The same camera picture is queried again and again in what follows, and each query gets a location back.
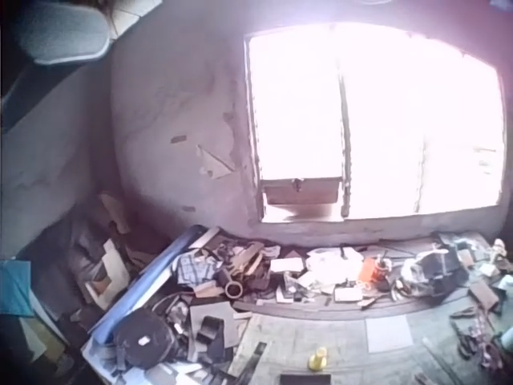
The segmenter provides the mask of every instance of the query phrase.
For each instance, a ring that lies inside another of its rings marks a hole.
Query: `concrete wall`
[[[244,35],[343,20],[396,26],[445,40],[497,66],[506,89],[512,89],[513,14],[483,0],[396,0],[384,6],[328,0],[167,0],[123,36],[113,54],[115,150],[133,206],[174,236],[195,223],[302,245],[414,237],[434,229],[496,234],[506,216],[513,180],[509,174],[503,199],[492,208],[337,224],[258,223]],[[233,172],[212,179],[202,170],[198,145]]]
[[[2,135],[0,258],[15,255],[109,179],[97,171],[98,163],[104,173],[115,164],[101,140],[110,124],[108,68],[106,61],[81,67]]]

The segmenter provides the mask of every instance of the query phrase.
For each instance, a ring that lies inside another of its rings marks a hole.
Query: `scissors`
[[[478,340],[470,334],[463,333],[462,330],[456,324],[454,319],[450,320],[450,325],[458,337],[458,353],[463,359],[468,360],[478,352],[479,345]]]

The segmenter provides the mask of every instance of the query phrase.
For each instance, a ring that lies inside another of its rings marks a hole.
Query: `plaid cloth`
[[[218,261],[214,257],[204,256],[198,250],[189,251],[179,256],[176,266],[179,285],[196,287],[214,278]]]

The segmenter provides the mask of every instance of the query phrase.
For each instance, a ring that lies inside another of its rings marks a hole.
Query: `yellow bottle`
[[[308,360],[308,368],[311,371],[321,371],[328,364],[328,351],[325,347],[320,347]]]

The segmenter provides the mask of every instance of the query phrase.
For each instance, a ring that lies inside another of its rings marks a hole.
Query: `bright window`
[[[496,205],[503,101],[493,67],[384,26],[302,26],[248,41],[259,189],[349,218]]]

